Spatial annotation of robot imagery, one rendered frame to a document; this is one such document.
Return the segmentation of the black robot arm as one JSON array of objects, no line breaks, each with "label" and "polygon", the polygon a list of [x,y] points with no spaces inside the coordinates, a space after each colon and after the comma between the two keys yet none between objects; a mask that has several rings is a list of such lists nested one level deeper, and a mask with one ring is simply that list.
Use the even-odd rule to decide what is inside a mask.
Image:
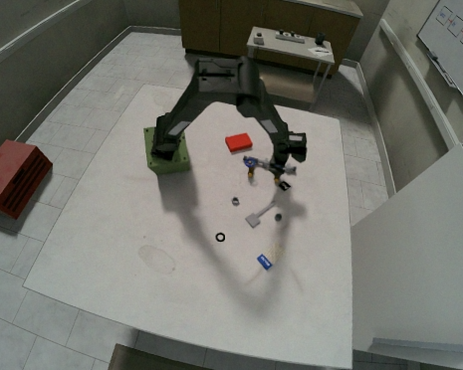
[{"label": "black robot arm", "polygon": [[177,105],[171,113],[166,112],[156,119],[151,156],[171,161],[182,132],[207,106],[218,101],[236,105],[244,118],[254,117],[270,136],[274,149],[276,145],[278,151],[288,147],[279,152],[279,161],[287,162],[290,154],[299,163],[306,160],[307,134],[289,131],[288,123],[276,110],[252,58],[199,58],[194,67],[191,81]]}]

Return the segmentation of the grey pipe manifold with two blue valves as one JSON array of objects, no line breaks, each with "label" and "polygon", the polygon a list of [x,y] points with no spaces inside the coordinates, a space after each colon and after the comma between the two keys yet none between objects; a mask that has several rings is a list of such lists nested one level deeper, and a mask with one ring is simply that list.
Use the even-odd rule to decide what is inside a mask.
[{"label": "grey pipe manifold with two blue valves", "polygon": [[[265,158],[265,160],[261,160],[261,159],[255,158],[255,157],[250,157],[250,156],[247,157],[245,155],[244,155],[243,160],[245,161],[245,165],[247,167],[249,167],[249,171],[248,171],[248,176],[249,177],[252,177],[252,175],[253,175],[255,162],[256,163],[262,163],[263,167],[265,167],[265,168],[267,167],[267,165],[269,165],[269,162],[270,162],[270,161],[268,161],[268,158]],[[249,162],[247,162],[247,161],[249,161]],[[249,165],[247,165],[246,163],[249,163]],[[280,167],[280,165],[275,165],[275,166]],[[288,173],[289,173],[290,170],[292,170],[292,171],[297,170],[297,167],[296,166],[291,166],[291,163],[288,163],[287,165],[285,165],[285,167],[280,167],[280,168],[282,168],[282,169],[285,168],[286,172],[288,172]],[[275,180],[275,182],[279,182],[280,178],[275,177],[274,180]]]}]

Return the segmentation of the black square tag with white marking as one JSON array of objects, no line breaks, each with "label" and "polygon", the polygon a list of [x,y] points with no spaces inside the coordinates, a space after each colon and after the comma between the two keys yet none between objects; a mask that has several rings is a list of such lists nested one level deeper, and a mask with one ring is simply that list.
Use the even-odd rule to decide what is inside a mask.
[{"label": "black square tag with white marking", "polygon": [[281,187],[284,191],[287,191],[291,186],[284,180],[279,187]]}]

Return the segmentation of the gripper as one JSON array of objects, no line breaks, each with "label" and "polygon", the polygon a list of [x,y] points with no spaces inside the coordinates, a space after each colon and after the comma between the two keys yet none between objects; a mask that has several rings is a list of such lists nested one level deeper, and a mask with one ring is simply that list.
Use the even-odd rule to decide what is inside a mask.
[{"label": "gripper", "polygon": [[[279,178],[281,175],[283,175],[285,173],[285,169],[280,169],[280,167],[285,167],[286,162],[279,161],[279,152],[284,152],[284,151],[287,150],[287,148],[285,150],[283,150],[283,151],[278,151],[278,150],[274,149],[274,147],[273,147],[274,155],[272,154],[272,157],[270,159],[268,171],[270,171],[272,174],[274,174],[274,176],[276,178]],[[280,167],[275,167],[275,165],[280,165]],[[279,175],[277,175],[275,172],[279,173]]]}]

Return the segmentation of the red flat block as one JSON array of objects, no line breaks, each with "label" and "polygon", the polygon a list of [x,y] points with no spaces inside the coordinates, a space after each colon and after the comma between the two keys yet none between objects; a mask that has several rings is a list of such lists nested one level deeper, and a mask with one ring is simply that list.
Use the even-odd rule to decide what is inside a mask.
[{"label": "red flat block", "polygon": [[225,137],[230,152],[250,148],[253,145],[247,132]]}]

